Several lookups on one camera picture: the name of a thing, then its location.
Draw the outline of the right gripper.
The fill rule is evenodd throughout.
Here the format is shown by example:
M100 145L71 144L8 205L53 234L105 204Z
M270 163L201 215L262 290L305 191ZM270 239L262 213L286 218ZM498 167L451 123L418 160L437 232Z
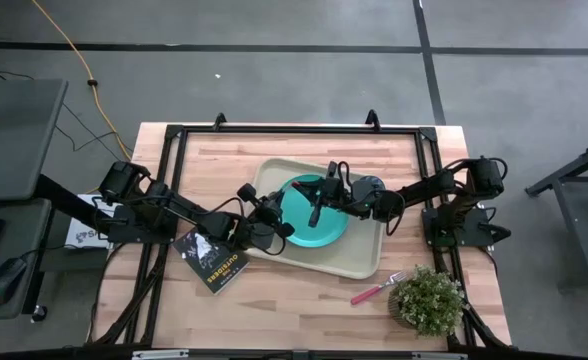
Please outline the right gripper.
M313 202L308 222L308 226L311 228L315 228L318 224L322 205L347 213L355 211L352 194L346 189L345 181L339 177L325 177L324 181L293 181L291 187L301 194L319 194L322 190L322 199L318 197Z

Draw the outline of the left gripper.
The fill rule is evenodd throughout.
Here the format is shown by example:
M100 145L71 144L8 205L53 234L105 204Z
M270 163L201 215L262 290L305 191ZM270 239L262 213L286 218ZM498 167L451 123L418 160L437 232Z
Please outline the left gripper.
M283 220L282 201L285 192L273 191L268 200L260 201L250 212L241 230L241 245L245 249L269 250L275 236L288 238L295 228Z

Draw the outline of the teal round plate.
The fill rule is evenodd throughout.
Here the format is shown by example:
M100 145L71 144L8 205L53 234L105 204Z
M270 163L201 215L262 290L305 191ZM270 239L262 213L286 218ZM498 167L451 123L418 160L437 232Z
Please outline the teal round plate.
M291 184L299 181L312 181L319 175L304 174L290 178L282 187L284 195L281 201L283 221L289 223L294 233L288 241L304 248L320 248L331 244L342 236L348 226L348 216L335 209L322 207L315 227L309 226L313 206Z

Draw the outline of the pink-handled metal fork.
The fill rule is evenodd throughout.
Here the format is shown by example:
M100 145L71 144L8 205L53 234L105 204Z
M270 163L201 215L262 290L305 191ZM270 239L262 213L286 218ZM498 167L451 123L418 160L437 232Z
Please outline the pink-handled metal fork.
M358 304L364 302L368 298L380 293L385 288L401 282L402 280L404 280L407 277L407 275L408 275L407 271L399 271L399 272L396 272L396 273L390 275L383 283L381 283L371 289L368 289L367 291L353 297L350 300L350 304L351 305L358 305Z

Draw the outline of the beige plastic tray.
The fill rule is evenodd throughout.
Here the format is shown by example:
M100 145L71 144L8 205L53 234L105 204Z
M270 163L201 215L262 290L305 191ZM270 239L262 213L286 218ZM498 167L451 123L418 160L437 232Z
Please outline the beige plastic tray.
M299 175L323 177L327 168L290 159L271 158L261 164L253 186L261 195L283 190L283 185ZM298 266L351 279L365 279L379 267L385 226L373 220L360 220L347 215L347 229L340 238L320 248L304 248L276 236L267 252L250 249L248 254L274 262Z

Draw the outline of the black paperback book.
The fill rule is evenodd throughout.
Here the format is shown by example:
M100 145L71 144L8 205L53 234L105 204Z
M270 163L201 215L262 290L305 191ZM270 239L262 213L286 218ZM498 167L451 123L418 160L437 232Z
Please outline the black paperback book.
M249 264L243 251L216 245L195 229L173 242L174 249L214 295L220 293Z

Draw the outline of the brown plant pot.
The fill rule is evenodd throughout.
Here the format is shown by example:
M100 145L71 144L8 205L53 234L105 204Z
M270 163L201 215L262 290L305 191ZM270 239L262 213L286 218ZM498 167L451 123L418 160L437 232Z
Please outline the brown plant pot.
M403 304L400 288L394 287L388 296L387 308L389 315L398 325L408 329L414 329L415 326L402 315Z

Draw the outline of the green artificial plant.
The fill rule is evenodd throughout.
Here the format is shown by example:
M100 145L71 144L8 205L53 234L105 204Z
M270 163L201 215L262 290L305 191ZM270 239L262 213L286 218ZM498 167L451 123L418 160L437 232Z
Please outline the green artificial plant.
M462 323L464 293L447 273L417 265L412 276L393 291L394 315L411 325L419 336L453 335Z

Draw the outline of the white cardboard box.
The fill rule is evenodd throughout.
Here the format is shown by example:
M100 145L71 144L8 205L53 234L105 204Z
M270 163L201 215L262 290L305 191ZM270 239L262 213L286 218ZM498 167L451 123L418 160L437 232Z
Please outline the white cardboard box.
M97 205L99 210L110 217L114 215L116 204L107 205L98 195L79 194L79 198L87 204ZM72 219L70 221L65 246L74 248L113 248L113 245L107 241L107 236L105 234L97 233L93 228L81 223L77 219Z

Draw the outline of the grey lower desk shelf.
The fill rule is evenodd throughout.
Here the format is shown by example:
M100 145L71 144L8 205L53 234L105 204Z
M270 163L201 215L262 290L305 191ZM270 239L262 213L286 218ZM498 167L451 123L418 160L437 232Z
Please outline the grey lower desk shelf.
M0 265L9 258L27 262L18 288L9 302L0 306L0 320L27 315L37 305L43 275L40 248L50 227L51 204L35 199L0 203Z

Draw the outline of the grey desk top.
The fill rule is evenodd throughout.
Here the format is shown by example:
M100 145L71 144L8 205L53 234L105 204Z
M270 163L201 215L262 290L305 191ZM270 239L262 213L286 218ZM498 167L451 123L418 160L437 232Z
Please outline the grey desk top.
M0 80L0 201L33 196L68 83Z

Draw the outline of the black computer mouse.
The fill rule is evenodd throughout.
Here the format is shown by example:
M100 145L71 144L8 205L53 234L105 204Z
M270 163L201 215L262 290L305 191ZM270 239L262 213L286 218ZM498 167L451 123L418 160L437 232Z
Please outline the black computer mouse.
M0 306L11 300L26 268L22 257L9 258L0 265Z

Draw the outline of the black aluminium frame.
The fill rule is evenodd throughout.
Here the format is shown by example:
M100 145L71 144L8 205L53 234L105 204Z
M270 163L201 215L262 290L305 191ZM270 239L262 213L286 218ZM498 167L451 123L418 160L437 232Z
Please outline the black aluminium frame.
M353 172L381 177L392 188L419 178L415 141L437 149L444 163L468 154L458 126L287 125L200 123L188 130L180 193L203 207L234 210L232 197L271 158L326 165L346 161ZM390 274L432 255L420 211L410 208L384 239L380 264L364 280L254 259L221 293L212 294L176 253L162 282L152 343L159 348L278 350L442 350L441 338L420 338L388 315L379 294L350 299Z

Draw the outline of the silver metal bracket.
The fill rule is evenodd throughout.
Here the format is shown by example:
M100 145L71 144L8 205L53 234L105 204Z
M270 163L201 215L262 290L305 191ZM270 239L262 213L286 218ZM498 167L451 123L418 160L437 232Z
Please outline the silver metal bracket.
M449 352L413 352L412 360L468 360L466 354Z
M188 349L150 349L134 351L131 360L184 360L189 354Z

